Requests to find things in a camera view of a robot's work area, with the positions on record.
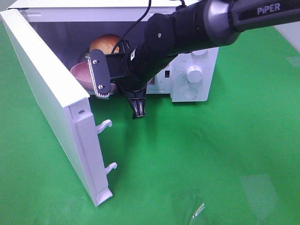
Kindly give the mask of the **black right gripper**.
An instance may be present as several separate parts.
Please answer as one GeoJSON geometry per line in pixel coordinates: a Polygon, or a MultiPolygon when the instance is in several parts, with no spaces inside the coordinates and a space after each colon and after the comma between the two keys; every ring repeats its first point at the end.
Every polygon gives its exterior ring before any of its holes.
{"type": "Polygon", "coordinates": [[[142,50],[133,50],[128,39],[121,39],[119,52],[105,55],[99,49],[89,53],[88,63],[92,85],[97,98],[109,98],[112,90],[111,81],[118,86],[133,110],[133,119],[146,115],[147,82],[141,68],[146,62],[142,50]]]}

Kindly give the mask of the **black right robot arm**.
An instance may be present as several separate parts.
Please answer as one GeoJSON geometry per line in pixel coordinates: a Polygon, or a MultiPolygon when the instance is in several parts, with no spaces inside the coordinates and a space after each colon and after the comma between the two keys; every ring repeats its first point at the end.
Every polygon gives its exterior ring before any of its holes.
{"type": "Polygon", "coordinates": [[[89,53],[95,95],[109,97],[115,84],[127,97],[133,118],[144,117],[148,81],[178,54],[231,45],[246,30],[299,19],[297,0],[201,0],[171,14],[155,13],[137,39],[117,41],[119,52],[89,53]]]}

